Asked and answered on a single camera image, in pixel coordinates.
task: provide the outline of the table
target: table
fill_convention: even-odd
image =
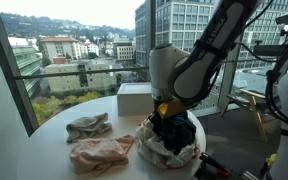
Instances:
[[[69,108],[51,118],[30,137],[23,146],[17,162],[17,176],[19,180],[72,180],[72,179],[190,179],[200,165],[197,158],[181,169],[164,170],[150,164],[137,154],[136,145],[133,144],[127,156],[129,164],[113,166],[98,177],[90,173],[77,172],[69,160],[69,153],[74,144],[67,144],[66,125],[83,116],[108,113],[112,130],[98,137],[118,138],[126,134],[135,135],[135,128],[143,121],[145,116],[118,116],[117,97],[109,96],[91,100]],[[201,151],[205,151],[206,139],[200,122],[195,119],[197,137]]]

